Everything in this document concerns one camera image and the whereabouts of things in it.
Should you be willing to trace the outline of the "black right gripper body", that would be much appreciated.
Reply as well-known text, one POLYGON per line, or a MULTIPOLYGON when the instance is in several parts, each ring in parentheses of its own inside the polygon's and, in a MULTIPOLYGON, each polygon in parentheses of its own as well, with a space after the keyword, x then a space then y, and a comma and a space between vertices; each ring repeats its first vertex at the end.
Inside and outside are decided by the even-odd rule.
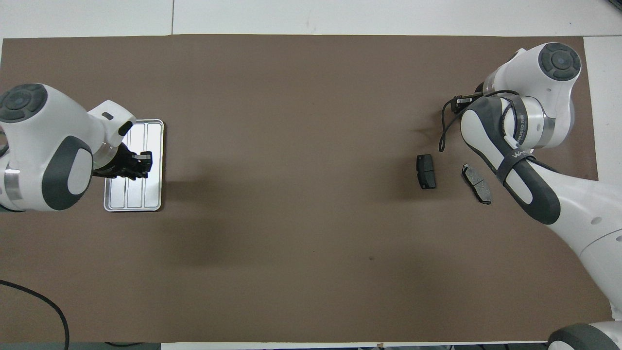
POLYGON ((451 111, 460 113, 484 94, 457 95, 451 99, 451 111))

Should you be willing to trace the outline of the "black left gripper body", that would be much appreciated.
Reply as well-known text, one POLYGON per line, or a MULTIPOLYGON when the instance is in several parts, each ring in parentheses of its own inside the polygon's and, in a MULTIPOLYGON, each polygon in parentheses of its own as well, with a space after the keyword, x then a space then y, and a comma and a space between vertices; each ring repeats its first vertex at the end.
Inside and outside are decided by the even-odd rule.
POLYGON ((140 176, 138 154, 130 151, 126 145, 117 147, 112 160, 98 169, 93 169, 92 175, 102 178, 116 178, 118 176, 136 180, 140 176))

